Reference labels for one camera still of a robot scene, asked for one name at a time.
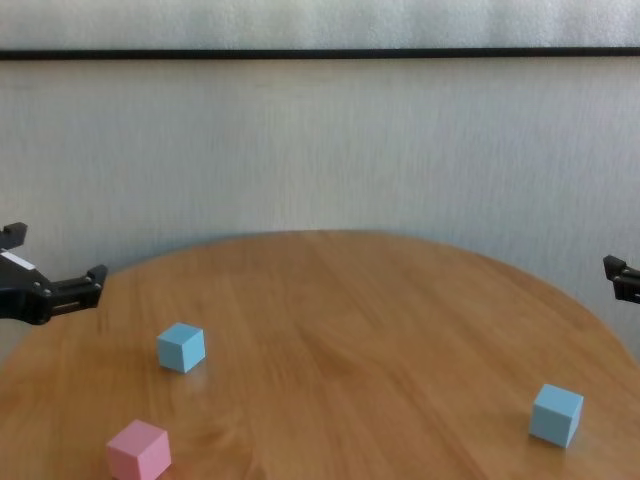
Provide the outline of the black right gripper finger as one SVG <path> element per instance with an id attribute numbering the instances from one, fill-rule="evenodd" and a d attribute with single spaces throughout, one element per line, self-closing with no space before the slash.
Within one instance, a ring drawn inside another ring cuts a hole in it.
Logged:
<path id="1" fill-rule="evenodd" d="M 640 272 L 623 260 L 607 255 L 603 258 L 605 276 L 612 283 L 614 296 L 621 301 L 638 301 L 640 297 Z"/>

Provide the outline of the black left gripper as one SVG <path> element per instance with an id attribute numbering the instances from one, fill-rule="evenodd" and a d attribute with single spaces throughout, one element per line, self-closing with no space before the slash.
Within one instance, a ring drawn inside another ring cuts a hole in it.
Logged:
<path id="1" fill-rule="evenodd" d="M 27 225 L 16 222 L 0 231 L 0 249 L 11 250 L 24 244 Z M 83 276 L 49 281 L 27 260 L 9 251 L 1 252 L 1 318 L 32 326 L 46 324 L 52 315 L 96 308 L 106 282 L 108 268 L 97 265 Z"/>

